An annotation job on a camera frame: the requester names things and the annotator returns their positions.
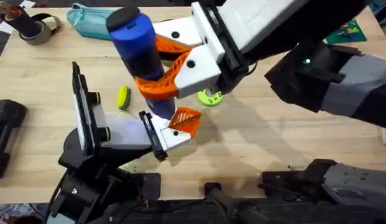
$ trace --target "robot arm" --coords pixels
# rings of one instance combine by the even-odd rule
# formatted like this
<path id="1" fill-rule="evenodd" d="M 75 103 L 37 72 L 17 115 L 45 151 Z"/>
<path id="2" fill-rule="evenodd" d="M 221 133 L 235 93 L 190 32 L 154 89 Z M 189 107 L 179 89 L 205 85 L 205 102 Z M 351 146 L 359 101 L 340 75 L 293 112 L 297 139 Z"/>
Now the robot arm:
<path id="1" fill-rule="evenodd" d="M 241 5 L 228 0 L 217 10 L 194 2 L 190 17 L 159 22 L 154 29 L 161 38 L 191 47 L 175 75 L 178 98 L 205 88 L 230 93 L 248 65 L 291 50 L 265 74 L 283 101 L 386 128 L 386 60 L 323 43 L 365 6 L 365 1 L 250 0 Z M 191 61 L 194 67 L 188 66 Z"/>

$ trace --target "blue cylinder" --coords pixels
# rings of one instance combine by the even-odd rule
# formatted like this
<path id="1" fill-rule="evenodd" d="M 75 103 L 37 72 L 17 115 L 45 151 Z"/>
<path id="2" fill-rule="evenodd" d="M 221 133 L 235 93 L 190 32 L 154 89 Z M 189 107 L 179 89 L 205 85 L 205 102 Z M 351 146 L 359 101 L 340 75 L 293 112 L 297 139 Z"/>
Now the blue cylinder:
<path id="1" fill-rule="evenodd" d="M 165 74 L 155 46 L 155 31 L 148 16 L 135 6 L 113 12 L 106 21 L 107 30 L 122 61 L 133 77 L 159 80 Z M 175 113 L 175 99 L 145 99 L 154 114 L 171 119 Z"/>

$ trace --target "black cable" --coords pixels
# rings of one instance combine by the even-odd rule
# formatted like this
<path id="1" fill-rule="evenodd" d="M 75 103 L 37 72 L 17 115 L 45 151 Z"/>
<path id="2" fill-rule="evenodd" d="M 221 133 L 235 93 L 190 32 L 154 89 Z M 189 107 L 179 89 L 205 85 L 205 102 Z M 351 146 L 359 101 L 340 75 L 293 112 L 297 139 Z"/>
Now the black cable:
<path id="1" fill-rule="evenodd" d="M 36 213 L 38 213 L 38 215 L 43 218 L 44 216 L 31 204 L 29 203 L 30 207 L 33 209 L 33 211 L 35 211 Z"/>
<path id="2" fill-rule="evenodd" d="M 257 62 L 255 63 L 255 66 L 247 73 L 247 75 L 252 74 L 256 70 L 256 67 L 257 67 Z"/>
<path id="3" fill-rule="evenodd" d="M 185 205 L 180 205 L 178 207 L 175 207 L 175 208 L 172 208 L 172 209 L 169 209 L 169 210 L 158 209 L 158 210 L 154 210 L 154 211 L 152 211 L 152 210 L 151 211 L 142 211 L 142 210 L 136 210 L 133 207 L 130 208 L 130 207 L 125 206 L 125 205 L 121 205 L 121 206 L 128 208 L 132 212 L 141 213 L 141 214 L 147 214 L 147 215 L 155 215 L 155 214 L 163 214 L 163 213 L 172 213 L 174 211 L 177 211 L 177 210 L 180 210 L 180 209 L 183 209 L 183 208 L 186 208 L 186 207 L 190 207 L 190 206 L 193 206 L 193 205 L 198 205 L 199 203 L 203 203 L 205 201 L 206 201 L 206 199 L 202 199 L 202 200 L 194 201 L 194 202 L 191 202 L 191 203 L 187 203 Z"/>
<path id="4" fill-rule="evenodd" d="M 44 220 L 42 220 L 42 224 L 47 224 L 47 221 L 48 221 L 48 218 L 49 218 L 49 213 L 50 213 L 50 207 L 52 206 L 53 204 L 53 201 L 55 200 L 55 197 L 58 193 L 58 191 L 60 190 L 60 186 L 62 185 L 64 179 L 66 178 L 66 176 L 70 173 L 70 171 L 67 169 L 64 174 L 63 174 L 63 177 L 60 179 L 60 181 L 58 182 L 56 188 L 55 188 L 55 191 L 53 192 L 52 196 L 50 197 L 50 201 L 49 201 L 49 204 L 48 204 L 48 208 L 45 212 L 45 216 L 44 216 Z"/>

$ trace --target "yellow-green object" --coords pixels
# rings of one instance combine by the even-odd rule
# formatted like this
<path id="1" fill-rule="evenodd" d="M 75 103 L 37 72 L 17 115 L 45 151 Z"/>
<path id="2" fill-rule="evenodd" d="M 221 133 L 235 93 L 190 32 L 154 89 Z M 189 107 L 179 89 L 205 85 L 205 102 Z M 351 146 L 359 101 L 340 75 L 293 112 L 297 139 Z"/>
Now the yellow-green object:
<path id="1" fill-rule="evenodd" d="M 131 102 L 131 89 L 122 85 L 118 91 L 117 106 L 121 110 L 126 110 Z"/>
<path id="2" fill-rule="evenodd" d="M 216 106 L 222 102 L 223 95 L 220 91 L 215 93 L 213 96 L 208 96 L 207 92 L 208 90 L 202 90 L 197 93 L 197 98 L 200 103 L 205 106 Z"/>
<path id="3" fill-rule="evenodd" d="M 171 60 L 161 60 L 161 63 L 164 66 L 170 67 L 173 64 L 173 61 L 171 61 Z"/>
<path id="4" fill-rule="evenodd" d="M 106 129 L 106 141 L 110 140 L 110 129 L 108 127 L 105 127 Z"/>

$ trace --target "black machine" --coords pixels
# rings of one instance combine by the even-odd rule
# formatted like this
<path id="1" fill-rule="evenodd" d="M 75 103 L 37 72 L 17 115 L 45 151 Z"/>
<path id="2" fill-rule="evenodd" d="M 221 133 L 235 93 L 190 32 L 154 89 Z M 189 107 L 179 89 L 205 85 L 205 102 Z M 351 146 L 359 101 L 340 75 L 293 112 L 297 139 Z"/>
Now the black machine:
<path id="1" fill-rule="evenodd" d="M 0 178 L 10 159 L 9 139 L 24 120 L 27 108 L 11 100 L 0 100 Z"/>
<path id="2" fill-rule="evenodd" d="M 231 92 L 247 75 L 248 65 L 291 50 L 265 75 L 283 101 L 314 112 L 325 110 L 386 128 L 386 80 L 382 73 L 386 63 L 362 55 L 357 49 L 322 42 L 330 32 L 360 13 L 367 1 L 308 1 L 260 44 L 244 54 L 237 49 L 227 29 L 222 26 L 224 24 L 216 6 L 211 1 L 202 2 L 201 5 L 209 21 L 212 21 L 209 15 L 213 13 L 220 23 L 220 27 L 214 22 L 211 25 L 222 44 L 227 46 L 224 60 L 219 64 L 222 74 L 217 82 L 217 87 L 224 94 Z M 312 63 L 303 63 L 306 58 L 310 58 Z M 381 81 L 382 85 L 368 87 L 364 84 L 362 88 L 357 88 L 357 80 L 351 82 L 351 77 L 358 72 L 355 65 L 358 66 L 363 59 L 370 62 L 370 67 L 382 68 L 381 73 L 370 72 L 372 76 L 368 83 L 372 83 L 371 80 Z M 64 143 L 59 164 L 67 171 L 53 193 L 44 222 L 54 222 L 54 219 L 63 217 L 65 222 L 101 223 L 108 220 L 117 203 L 157 200 L 160 196 L 159 174 L 131 174 L 118 169 L 151 152 L 160 161 L 165 159 L 166 156 L 156 147 L 158 139 L 153 136 L 153 127 L 145 119 L 150 115 L 141 113 L 140 118 L 150 136 L 152 147 L 128 151 L 101 147 L 100 142 L 110 136 L 103 133 L 105 127 L 97 127 L 95 122 L 92 105 L 100 102 L 99 94 L 88 91 L 85 77 L 80 74 L 76 63 L 73 64 L 73 90 L 81 124 Z M 360 97 L 348 98 L 353 103 L 340 107 L 343 102 L 335 100 L 335 97 L 344 93 Z M 268 197 L 361 204 L 386 211 L 386 203 L 380 201 L 386 197 L 386 183 L 379 183 L 378 180 L 382 179 L 380 175 L 385 177 L 386 172 L 360 170 L 334 161 L 315 160 L 304 171 L 264 172 L 259 187 L 265 190 Z M 237 217 L 242 223 L 284 223 L 267 218 L 249 203 L 237 203 L 237 200 L 221 191 L 219 184 L 207 184 L 205 191 L 207 198 L 227 208 L 230 217 Z"/>

